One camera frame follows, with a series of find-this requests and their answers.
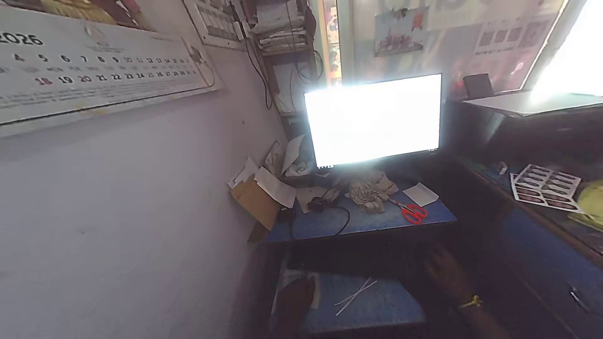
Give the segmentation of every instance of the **scissors handle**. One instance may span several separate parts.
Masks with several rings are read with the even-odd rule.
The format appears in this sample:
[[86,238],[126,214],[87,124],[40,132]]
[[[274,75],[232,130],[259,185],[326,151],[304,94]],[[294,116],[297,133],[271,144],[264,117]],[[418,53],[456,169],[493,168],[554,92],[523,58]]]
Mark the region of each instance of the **scissors handle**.
[[404,219],[408,220],[408,222],[410,222],[411,224],[415,224],[418,225],[421,223],[421,221],[423,221],[424,218],[427,217],[427,211],[417,205],[414,204],[410,204],[410,205],[406,205],[406,207],[408,209],[402,209],[402,215],[404,216]]

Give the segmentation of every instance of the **hand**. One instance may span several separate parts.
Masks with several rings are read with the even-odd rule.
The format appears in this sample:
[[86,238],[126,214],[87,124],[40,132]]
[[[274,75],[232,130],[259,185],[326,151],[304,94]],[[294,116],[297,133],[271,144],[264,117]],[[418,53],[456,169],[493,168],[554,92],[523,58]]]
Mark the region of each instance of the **hand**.
[[473,284],[444,246],[436,244],[424,264],[431,279],[444,293],[459,304],[471,301],[475,294]]
[[282,326],[297,327],[302,322],[314,298],[314,285],[314,277],[299,278],[279,292],[276,316]]

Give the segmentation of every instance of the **crumpled cloth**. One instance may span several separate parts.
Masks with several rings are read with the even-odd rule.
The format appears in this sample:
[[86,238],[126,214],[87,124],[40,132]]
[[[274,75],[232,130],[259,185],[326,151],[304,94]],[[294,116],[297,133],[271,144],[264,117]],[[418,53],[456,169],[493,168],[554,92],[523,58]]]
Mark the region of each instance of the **crumpled cloth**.
[[363,211],[383,213],[384,202],[397,191],[398,186],[383,171],[367,169],[352,176],[346,197],[352,199]]

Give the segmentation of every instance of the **red scissors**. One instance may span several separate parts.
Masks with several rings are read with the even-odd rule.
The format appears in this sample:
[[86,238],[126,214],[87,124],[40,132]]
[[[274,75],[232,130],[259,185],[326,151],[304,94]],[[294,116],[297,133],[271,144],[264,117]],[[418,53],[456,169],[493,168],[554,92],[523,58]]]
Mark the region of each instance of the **red scissors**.
[[404,219],[408,220],[411,224],[418,225],[423,219],[427,218],[427,211],[420,206],[414,204],[405,205],[394,199],[390,199],[390,201],[400,206]]

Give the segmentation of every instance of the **computer monitor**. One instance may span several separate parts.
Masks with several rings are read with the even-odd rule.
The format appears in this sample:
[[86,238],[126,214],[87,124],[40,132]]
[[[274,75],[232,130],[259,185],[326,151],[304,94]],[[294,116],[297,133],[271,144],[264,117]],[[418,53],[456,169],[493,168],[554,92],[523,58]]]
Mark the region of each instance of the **computer monitor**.
[[442,75],[305,94],[319,168],[440,146]]

